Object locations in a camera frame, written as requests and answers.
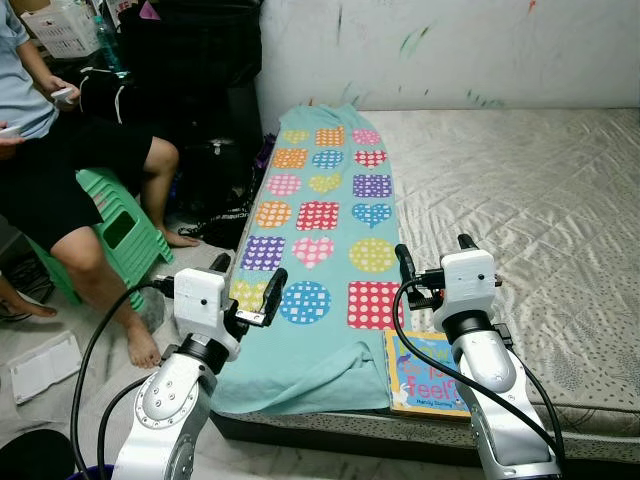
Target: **white mattress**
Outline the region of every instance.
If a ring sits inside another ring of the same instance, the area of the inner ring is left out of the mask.
[[[640,127],[636,110],[364,112],[393,169],[419,270],[472,235],[495,302],[551,396],[572,458],[640,462]],[[412,319],[430,330],[429,314]],[[530,399],[543,419],[540,397]],[[472,447],[468,426],[371,415],[231,418]]]

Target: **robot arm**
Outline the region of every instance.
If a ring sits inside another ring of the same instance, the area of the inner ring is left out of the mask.
[[[542,427],[526,395],[524,367],[490,322],[495,289],[501,285],[493,257],[468,235],[458,240],[461,252],[443,256],[441,268],[419,277],[406,246],[396,247],[403,282],[419,278],[432,294],[425,298],[417,289],[409,290],[409,307],[433,308],[435,328],[446,333],[460,373]],[[471,430],[487,478],[560,478],[558,459],[536,432],[465,383],[457,381],[456,386],[471,411]]]
[[[257,313],[227,300],[222,275],[185,269],[165,279],[173,288],[178,330],[186,339],[136,392],[133,427],[120,450],[114,480],[188,480],[195,444],[211,409],[216,375],[240,352],[249,325],[271,324],[287,272],[278,269]]]

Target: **book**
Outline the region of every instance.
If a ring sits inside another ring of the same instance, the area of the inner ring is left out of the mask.
[[[384,335],[392,411],[449,419],[471,416],[453,378],[416,358],[395,330],[385,330]],[[446,335],[423,332],[406,332],[405,335],[425,355],[457,369]]]

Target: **colorful pattern towel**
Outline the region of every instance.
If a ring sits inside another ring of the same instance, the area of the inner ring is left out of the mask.
[[[271,167],[239,250],[231,297],[256,310],[289,273],[273,325],[252,328],[212,407],[274,414],[389,406],[381,330],[400,275],[393,183],[380,135],[351,107],[281,118]]]

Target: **red square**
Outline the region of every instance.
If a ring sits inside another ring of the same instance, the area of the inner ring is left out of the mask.
[[[307,202],[300,205],[296,228],[305,230],[335,230],[338,226],[337,202]]]
[[[400,288],[395,282],[351,282],[347,323],[352,328],[395,330],[391,311],[393,298]],[[398,308],[400,326],[404,328],[402,302]]]

